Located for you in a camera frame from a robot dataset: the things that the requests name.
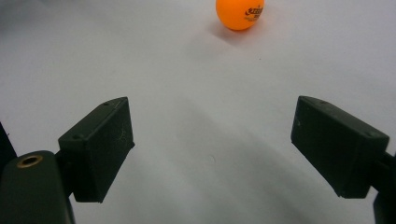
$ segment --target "white table surface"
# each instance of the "white table surface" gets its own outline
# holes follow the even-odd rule
[[[396,2],[268,0],[246,32],[215,0],[0,0],[0,121],[19,155],[127,96],[136,147],[84,223],[374,223],[291,144],[299,95],[396,137]],[[388,152],[394,155],[395,143]]]

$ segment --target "ping pong ball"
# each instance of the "ping pong ball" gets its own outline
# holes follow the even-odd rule
[[[264,0],[217,0],[220,21],[229,29],[245,30],[254,25],[264,8]]]

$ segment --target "orange ping pong ball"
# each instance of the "orange ping pong ball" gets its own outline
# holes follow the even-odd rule
[[[217,0],[220,21],[232,30],[245,30],[262,14],[264,0]]]

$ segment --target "black plastic bracket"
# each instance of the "black plastic bracket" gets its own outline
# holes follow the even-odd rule
[[[376,188],[376,223],[396,223],[390,212],[396,207],[396,160],[385,151],[386,134],[335,105],[300,96],[291,142],[338,196],[365,198],[371,186]]]
[[[128,98],[97,106],[59,138],[54,155],[36,151],[17,158],[0,125],[0,223],[73,224],[78,202],[101,203],[134,147]]]

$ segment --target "screw hole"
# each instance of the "screw hole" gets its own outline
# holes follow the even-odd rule
[[[17,166],[18,168],[28,168],[40,163],[42,160],[43,160],[42,156],[34,155],[19,161]]]

